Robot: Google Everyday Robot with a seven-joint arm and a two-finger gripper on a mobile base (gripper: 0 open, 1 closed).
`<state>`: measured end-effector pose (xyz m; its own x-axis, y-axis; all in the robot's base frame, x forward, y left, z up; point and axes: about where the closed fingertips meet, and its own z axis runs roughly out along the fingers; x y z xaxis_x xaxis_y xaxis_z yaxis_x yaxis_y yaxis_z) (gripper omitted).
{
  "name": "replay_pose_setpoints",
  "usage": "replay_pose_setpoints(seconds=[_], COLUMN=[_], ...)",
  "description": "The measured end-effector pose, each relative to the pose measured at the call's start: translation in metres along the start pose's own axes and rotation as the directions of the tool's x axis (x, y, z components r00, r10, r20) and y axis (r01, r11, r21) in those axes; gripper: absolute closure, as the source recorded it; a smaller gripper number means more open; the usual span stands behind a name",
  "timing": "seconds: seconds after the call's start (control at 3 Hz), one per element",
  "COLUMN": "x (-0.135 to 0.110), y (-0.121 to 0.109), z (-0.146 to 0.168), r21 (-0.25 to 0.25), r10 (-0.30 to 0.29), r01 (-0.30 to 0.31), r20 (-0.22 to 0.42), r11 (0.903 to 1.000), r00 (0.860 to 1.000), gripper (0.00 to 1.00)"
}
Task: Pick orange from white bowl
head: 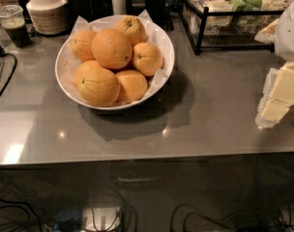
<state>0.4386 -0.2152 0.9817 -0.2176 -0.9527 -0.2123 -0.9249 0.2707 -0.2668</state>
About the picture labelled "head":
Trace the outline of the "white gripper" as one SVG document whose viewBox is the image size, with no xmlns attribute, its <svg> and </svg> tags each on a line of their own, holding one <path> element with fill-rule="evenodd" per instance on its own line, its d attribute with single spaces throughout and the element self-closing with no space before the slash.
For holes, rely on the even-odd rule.
<svg viewBox="0 0 294 232">
<path fill-rule="evenodd" d="M 275 53 L 287 60 L 280 68 L 270 68 L 257 107 L 255 123 L 272 128 L 294 105 L 294 1 L 282 13 L 275 33 Z"/>
</svg>

